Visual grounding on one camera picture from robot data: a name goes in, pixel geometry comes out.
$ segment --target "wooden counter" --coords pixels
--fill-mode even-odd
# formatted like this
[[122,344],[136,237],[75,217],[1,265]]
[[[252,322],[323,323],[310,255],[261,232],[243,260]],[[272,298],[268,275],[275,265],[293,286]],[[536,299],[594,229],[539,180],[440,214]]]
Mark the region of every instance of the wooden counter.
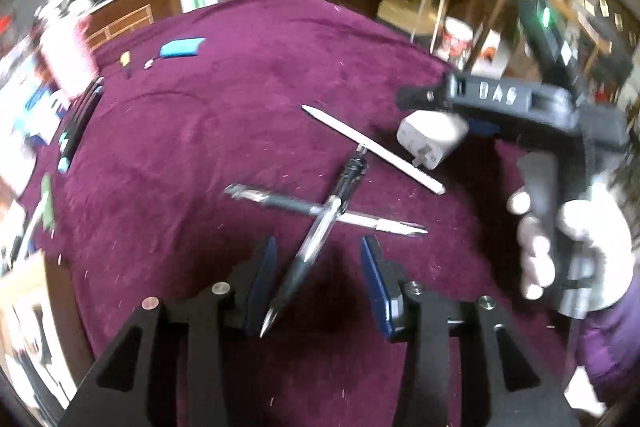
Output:
[[107,0],[92,12],[87,34],[92,48],[124,33],[175,15],[170,0]]

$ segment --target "purple sleeve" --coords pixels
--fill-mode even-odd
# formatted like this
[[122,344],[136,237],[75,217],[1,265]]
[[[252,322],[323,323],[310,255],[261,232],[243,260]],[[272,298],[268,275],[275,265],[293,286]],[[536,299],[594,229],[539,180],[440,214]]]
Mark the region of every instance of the purple sleeve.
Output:
[[584,365],[598,399],[611,405],[640,378],[640,280],[612,307],[584,320],[577,362]]

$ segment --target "metal bolt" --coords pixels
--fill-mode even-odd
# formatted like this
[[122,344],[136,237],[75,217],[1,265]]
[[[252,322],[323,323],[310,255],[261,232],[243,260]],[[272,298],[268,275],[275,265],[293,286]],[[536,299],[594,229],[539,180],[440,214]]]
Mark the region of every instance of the metal bolt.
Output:
[[495,301],[489,295],[483,295],[479,298],[478,304],[480,304],[481,308],[487,311],[491,311],[495,308]]
[[404,288],[412,295],[420,295],[422,293],[422,285],[417,281],[409,281]]
[[145,310],[153,310],[155,308],[158,308],[159,303],[160,303],[160,300],[158,299],[158,297],[147,297],[145,300],[142,301],[142,307]]
[[216,282],[212,287],[211,291],[216,295],[225,295],[229,293],[231,286],[227,282]]

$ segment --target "human hand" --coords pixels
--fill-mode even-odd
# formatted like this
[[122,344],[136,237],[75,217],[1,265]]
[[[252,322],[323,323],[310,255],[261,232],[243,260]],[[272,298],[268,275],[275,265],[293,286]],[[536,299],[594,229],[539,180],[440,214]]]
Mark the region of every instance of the human hand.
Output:
[[[549,238],[540,221],[530,214],[530,206],[524,189],[514,193],[507,203],[512,214],[524,216],[518,226],[520,289],[524,298],[539,299],[543,289],[555,280],[556,267],[549,256]],[[606,185],[598,182],[591,187],[591,201],[565,203],[558,211],[557,225],[574,241],[586,241],[597,253],[589,311],[607,308],[620,300],[633,277],[634,256],[628,224]]]

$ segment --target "yellow object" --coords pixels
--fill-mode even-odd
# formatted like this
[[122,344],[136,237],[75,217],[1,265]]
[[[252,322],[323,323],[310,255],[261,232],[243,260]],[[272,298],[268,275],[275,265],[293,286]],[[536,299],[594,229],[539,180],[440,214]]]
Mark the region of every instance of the yellow object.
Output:
[[123,68],[128,66],[130,62],[131,62],[131,52],[124,52],[122,55],[120,55],[120,63],[122,64]]

